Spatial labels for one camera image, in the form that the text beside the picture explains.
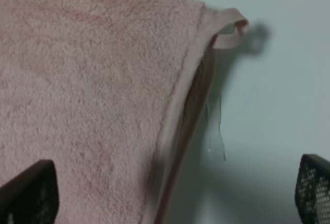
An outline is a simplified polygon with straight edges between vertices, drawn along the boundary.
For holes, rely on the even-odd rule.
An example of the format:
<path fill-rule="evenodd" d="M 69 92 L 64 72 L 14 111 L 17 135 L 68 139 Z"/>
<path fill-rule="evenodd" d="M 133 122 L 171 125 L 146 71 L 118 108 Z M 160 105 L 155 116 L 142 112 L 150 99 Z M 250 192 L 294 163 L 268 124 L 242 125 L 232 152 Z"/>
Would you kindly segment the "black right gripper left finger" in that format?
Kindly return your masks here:
<path fill-rule="evenodd" d="M 40 160 L 1 187 L 1 223 L 55 222 L 59 192 L 55 164 Z"/>

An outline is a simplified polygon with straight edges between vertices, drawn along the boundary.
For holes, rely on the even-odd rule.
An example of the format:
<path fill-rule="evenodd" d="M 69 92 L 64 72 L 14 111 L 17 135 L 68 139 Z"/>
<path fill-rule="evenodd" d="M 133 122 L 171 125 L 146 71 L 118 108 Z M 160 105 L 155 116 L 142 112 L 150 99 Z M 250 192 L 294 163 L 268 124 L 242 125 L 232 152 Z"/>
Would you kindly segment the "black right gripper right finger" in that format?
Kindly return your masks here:
<path fill-rule="evenodd" d="M 329 161 L 316 155 L 301 157 L 295 205 L 302 223 L 329 223 Z"/>

